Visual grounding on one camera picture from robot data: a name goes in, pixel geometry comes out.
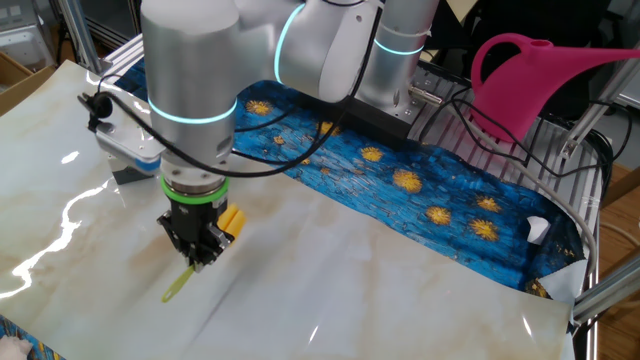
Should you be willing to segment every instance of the cardboard box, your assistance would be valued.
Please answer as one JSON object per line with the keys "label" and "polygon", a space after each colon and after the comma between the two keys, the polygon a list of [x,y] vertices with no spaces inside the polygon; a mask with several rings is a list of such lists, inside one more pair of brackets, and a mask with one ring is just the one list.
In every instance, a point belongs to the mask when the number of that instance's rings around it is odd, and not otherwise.
{"label": "cardboard box", "polygon": [[49,66],[34,74],[9,56],[0,53],[0,84],[9,86],[9,89],[0,93],[0,116],[36,91],[54,71],[55,69]]}

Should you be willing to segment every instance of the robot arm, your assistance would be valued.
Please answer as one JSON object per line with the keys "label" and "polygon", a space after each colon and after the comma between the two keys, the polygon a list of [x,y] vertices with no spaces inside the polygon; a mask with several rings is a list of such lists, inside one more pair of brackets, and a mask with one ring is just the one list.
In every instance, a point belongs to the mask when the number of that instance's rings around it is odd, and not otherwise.
{"label": "robot arm", "polygon": [[[377,8],[359,0],[333,2],[145,0],[152,128],[199,162],[226,170],[236,97],[249,85],[273,80],[326,102],[344,99],[359,73]],[[94,106],[89,128],[103,149],[144,173],[162,174],[171,209],[158,223],[175,248],[196,271],[213,263],[234,241],[217,226],[227,208],[227,179],[153,140],[132,145],[126,132],[94,119],[95,113]]]}

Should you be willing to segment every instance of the glowing blue light ring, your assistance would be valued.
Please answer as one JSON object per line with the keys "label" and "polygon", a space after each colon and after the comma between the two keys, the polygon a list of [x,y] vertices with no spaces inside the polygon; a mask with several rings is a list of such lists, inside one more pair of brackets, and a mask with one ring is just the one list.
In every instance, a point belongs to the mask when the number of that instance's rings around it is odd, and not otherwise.
{"label": "glowing blue light ring", "polygon": [[189,118],[183,118],[183,117],[167,114],[166,112],[158,109],[157,106],[153,105],[153,103],[151,102],[151,99],[149,99],[149,106],[158,115],[160,115],[160,116],[162,116],[162,117],[164,117],[166,119],[169,119],[171,121],[179,122],[181,124],[209,124],[209,123],[212,123],[212,122],[216,122],[218,120],[225,119],[229,115],[233,114],[234,111],[236,111],[236,106],[237,105],[238,105],[238,99],[236,99],[236,101],[233,103],[233,106],[231,107],[231,109],[229,109],[224,114],[221,114],[221,115],[218,115],[218,116],[214,116],[214,117],[210,117],[210,118],[189,119]]}
{"label": "glowing blue light ring", "polygon": [[392,53],[392,54],[395,54],[395,55],[405,55],[405,56],[406,56],[406,55],[413,55],[413,54],[417,54],[417,53],[419,53],[420,51],[422,51],[422,49],[424,49],[424,45],[422,45],[422,46],[420,47],[420,49],[418,49],[418,50],[414,50],[414,51],[396,51],[396,50],[391,50],[391,49],[389,49],[388,47],[386,47],[386,46],[384,46],[384,45],[380,44],[380,43],[378,42],[378,39],[375,39],[374,41],[375,41],[376,45],[380,46],[380,48],[381,48],[382,50],[384,50],[384,51],[388,51],[388,52],[390,52],[390,53]]}
{"label": "glowing blue light ring", "polygon": [[289,31],[289,27],[291,26],[293,19],[296,17],[296,15],[298,15],[300,11],[302,11],[302,8],[305,5],[306,4],[300,4],[300,6],[298,6],[295,10],[293,10],[291,15],[289,15],[289,19],[287,19],[287,22],[284,24],[284,27],[282,28],[282,32],[280,33],[280,39],[278,39],[278,46],[276,47],[276,56],[273,61],[273,73],[276,76],[276,80],[278,80],[280,84],[282,84],[282,81],[280,80],[280,53],[282,53],[282,45],[284,45],[284,38],[287,36],[287,31]]}

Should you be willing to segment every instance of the pink watering can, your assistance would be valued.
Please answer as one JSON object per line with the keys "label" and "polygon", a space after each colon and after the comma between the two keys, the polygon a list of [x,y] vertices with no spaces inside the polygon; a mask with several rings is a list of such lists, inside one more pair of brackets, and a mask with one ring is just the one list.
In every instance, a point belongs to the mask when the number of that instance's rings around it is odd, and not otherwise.
{"label": "pink watering can", "polygon": [[[520,54],[512,57],[482,82],[480,69],[489,49],[513,43]],[[640,58],[640,50],[554,47],[546,40],[519,34],[502,34],[487,41],[473,59],[471,84],[473,105],[522,140],[551,95],[574,76],[611,61]],[[489,134],[513,142],[509,135],[482,115],[474,120]]]}

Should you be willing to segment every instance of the yellow marker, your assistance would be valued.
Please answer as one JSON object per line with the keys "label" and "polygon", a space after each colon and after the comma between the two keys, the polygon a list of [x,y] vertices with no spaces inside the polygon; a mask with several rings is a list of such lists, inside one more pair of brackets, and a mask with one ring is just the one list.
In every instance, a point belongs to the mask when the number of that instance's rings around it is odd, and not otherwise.
{"label": "yellow marker", "polygon": [[194,271],[195,270],[193,269],[193,266],[189,266],[187,270],[185,270],[185,272],[183,272],[182,275],[180,275],[176,279],[176,281],[174,281],[173,284],[169,286],[169,289],[167,289],[167,292],[165,292],[164,295],[162,295],[162,302],[164,303],[169,302],[169,300],[171,300],[173,296],[177,294],[180,291],[180,289],[182,289],[184,284],[187,283],[187,280],[189,280],[191,275],[193,275]]}

